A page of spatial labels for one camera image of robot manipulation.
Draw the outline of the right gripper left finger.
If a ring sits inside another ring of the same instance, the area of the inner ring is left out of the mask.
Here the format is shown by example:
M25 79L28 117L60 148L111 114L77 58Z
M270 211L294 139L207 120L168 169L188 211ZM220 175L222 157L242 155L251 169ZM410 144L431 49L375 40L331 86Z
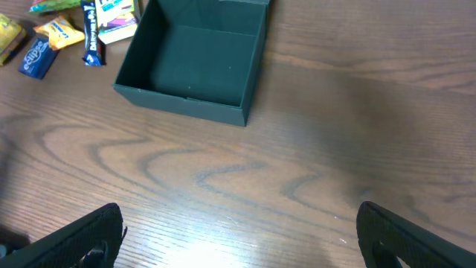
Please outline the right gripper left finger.
M126 231L119 205L108 203L4 256L1 266L113 267Z

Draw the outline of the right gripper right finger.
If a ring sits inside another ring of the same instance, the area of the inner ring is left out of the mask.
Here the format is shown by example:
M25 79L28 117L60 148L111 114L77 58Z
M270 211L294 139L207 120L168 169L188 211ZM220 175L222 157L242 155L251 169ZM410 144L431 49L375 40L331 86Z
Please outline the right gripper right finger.
M475 254L371 201L356 217L358 244L370 268L475 267Z

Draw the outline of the small orange snack packet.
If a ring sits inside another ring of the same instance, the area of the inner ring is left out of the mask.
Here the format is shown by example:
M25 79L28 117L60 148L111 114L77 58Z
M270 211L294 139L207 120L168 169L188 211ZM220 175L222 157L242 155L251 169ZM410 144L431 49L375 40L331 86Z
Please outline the small orange snack packet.
M76 30L64 16L58 16L43 25L36 26L34 30L48 38L49 47L54 51L85 39L85 34Z

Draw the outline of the black gift box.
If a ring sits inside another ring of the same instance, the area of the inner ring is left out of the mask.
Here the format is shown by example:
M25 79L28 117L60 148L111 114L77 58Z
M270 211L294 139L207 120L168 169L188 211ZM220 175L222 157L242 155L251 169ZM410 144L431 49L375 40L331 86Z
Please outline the black gift box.
M269 0L150 0L114 90L136 106L244 127Z

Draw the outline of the green Pretz snack box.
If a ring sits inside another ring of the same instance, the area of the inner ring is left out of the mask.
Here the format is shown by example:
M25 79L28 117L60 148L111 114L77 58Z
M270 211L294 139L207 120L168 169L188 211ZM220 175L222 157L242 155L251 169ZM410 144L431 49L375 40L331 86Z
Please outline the green Pretz snack box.
M99 39L111 44L134 36L140 21L138 0L95 0Z

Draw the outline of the yellow Mentos gum bottle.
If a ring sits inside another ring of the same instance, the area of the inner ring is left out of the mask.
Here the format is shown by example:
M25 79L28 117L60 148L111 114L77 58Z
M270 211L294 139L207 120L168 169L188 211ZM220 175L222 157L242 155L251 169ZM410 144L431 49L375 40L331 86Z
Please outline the yellow Mentos gum bottle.
M27 36L26 30L12 19L1 14L1 66L3 66L19 44Z

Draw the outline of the Haribo gummy candy bag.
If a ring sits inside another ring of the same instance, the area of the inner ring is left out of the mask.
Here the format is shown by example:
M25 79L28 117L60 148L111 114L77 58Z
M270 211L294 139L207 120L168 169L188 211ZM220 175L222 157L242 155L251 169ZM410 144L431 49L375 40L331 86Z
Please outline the Haribo gummy candy bag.
M30 13L50 13L80 6L81 0L34 0Z

